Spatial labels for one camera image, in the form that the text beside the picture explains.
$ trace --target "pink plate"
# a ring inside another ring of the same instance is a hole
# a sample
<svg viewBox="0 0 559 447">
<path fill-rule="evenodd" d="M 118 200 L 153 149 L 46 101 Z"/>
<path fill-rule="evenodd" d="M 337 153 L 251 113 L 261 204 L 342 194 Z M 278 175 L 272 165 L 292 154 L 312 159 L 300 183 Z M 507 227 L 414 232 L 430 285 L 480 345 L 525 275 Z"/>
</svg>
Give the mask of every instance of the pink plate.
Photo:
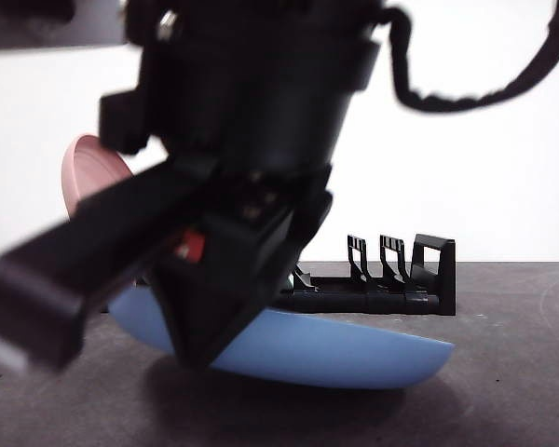
<svg viewBox="0 0 559 447">
<path fill-rule="evenodd" d="M 94 135 L 81 135 L 66 150 L 62 161 L 62 193 L 68 215 L 82 198 L 132 175 L 124 160 L 108 151 Z"/>
</svg>

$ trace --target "red component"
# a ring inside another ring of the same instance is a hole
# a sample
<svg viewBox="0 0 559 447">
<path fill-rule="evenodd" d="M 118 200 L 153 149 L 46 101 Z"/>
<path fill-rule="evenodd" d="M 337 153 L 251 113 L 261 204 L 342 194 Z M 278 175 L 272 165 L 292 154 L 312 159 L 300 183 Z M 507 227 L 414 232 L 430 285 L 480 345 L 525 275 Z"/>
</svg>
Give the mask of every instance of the red component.
<svg viewBox="0 0 559 447">
<path fill-rule="evenodd" d="M 198 263 L 203 257 L 205 249 L 205 236 L 193 230 L 186 230 L 182 243 L 176 248 L 175 253 L 191 264 Z"/>
</svg>

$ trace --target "white wall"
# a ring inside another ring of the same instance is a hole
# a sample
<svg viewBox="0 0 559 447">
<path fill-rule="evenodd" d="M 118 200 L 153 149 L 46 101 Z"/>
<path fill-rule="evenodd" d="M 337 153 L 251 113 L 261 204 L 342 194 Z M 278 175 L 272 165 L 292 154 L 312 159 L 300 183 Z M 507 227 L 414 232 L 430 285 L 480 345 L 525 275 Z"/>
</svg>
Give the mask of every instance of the white wall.
<svg viewBox="0 0 559 447">
<path fill-rule="evenodd" d="M 413 84 L 454 96 L 511 80 L 539 48 L 552 8 L 400 3 L 415 17 Z M 138 58 L 128 47 L 0 54 L 0 251 L 64 218 L 62 152 L 95 131 L 104 92 L 133 85 Z M 150 148 L 135 168 L 161 154 Z M 352 103 L 330 188 L 334 208 L 304 259 L 345 259 L 347 233 L 411 243 L 425 232 L 454 237 L 462 261 L 559 261 L 559 66 L 513 102 L 421 115 L 395 102 L 385 45 L 372 85 Z"/>
</svg>

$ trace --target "black plastic bracket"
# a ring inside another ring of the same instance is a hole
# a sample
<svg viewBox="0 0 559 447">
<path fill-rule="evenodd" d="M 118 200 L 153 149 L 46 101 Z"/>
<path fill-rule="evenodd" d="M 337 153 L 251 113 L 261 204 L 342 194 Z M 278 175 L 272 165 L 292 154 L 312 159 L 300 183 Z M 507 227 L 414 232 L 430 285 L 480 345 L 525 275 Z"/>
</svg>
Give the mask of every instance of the black plastic bracket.
<svg viewBox="0 0 559 447">
<path fill-rule="evenodd" d="M 409 274 L 403 241 L 383 235 L 379 240 L 382 277 L 371 274 L 366 241 L 348 236 L 349 277 L 312 277 L 296 267 L 293 288 L 282 291 L 274 306 L 304 313 L 456 314 L 456 242 L 453 239 L 417 235 Z M 425 265 L 425 248 L 440 252 L 437 273 Z M 397 253 L 398 273 L 387 261 L 387 250 Z M 360 253 L 360 265 L 354 260 L 354 251 Z"/>
</svg>

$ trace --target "light blue bowl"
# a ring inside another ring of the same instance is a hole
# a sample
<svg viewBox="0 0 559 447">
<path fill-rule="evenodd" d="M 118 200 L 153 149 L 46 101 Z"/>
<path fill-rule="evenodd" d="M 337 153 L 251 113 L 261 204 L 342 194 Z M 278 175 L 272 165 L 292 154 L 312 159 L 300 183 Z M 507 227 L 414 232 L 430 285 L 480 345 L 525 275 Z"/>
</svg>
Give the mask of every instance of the light blue bowl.
<svg viewBox="0 0 559 447">
<path fill-rule="evenodd" d="M 110 304 L 110 313 L 138 340 L 173 354 L 161 309 L 149 288 L 125 290 Z M 308 386 L 401 388 L 433 376 L 453 348 L 406 333 L 266 309 L 211 366 Z"/>
</svg>

